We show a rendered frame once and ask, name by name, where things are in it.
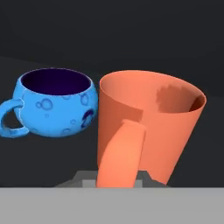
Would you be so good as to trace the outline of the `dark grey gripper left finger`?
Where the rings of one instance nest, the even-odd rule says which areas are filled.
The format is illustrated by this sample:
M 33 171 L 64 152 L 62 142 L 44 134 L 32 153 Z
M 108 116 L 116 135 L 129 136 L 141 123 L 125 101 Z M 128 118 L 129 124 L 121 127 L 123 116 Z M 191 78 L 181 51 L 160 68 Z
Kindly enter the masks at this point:
M 74 177 L 58 187 L 95 188 L 98 171 L 77 171 Z

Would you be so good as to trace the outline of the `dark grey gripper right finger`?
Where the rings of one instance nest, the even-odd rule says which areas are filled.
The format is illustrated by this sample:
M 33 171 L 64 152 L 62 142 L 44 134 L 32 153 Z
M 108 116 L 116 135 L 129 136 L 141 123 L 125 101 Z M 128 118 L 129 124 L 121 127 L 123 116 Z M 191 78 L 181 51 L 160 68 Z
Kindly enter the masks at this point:
M 166 187 L 163 183 L 153 180 L 147 171 L 139 171 L 136 175 L 135 188 Z

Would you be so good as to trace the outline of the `orange mug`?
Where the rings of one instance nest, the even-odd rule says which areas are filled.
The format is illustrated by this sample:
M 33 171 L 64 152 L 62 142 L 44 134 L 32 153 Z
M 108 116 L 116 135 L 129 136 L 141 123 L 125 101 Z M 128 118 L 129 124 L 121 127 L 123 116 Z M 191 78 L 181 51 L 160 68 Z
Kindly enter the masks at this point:
M 166 184 L 207 103 L 194 85 L 139 70 L 104 75 L 99 88 L 98 187 L 132 187 L 146 171 Z

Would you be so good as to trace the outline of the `blue spotted mug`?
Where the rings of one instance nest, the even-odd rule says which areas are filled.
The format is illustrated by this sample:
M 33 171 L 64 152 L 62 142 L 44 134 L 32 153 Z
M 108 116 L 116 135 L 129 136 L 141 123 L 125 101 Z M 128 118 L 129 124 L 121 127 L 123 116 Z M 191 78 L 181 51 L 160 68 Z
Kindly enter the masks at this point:
M 21 75 L 13 97 L 0 104 L 0 136 L 33 133 L 67 137 L 86 129 L 97 115 L 93 81 L 65 68 L 41 68 Z

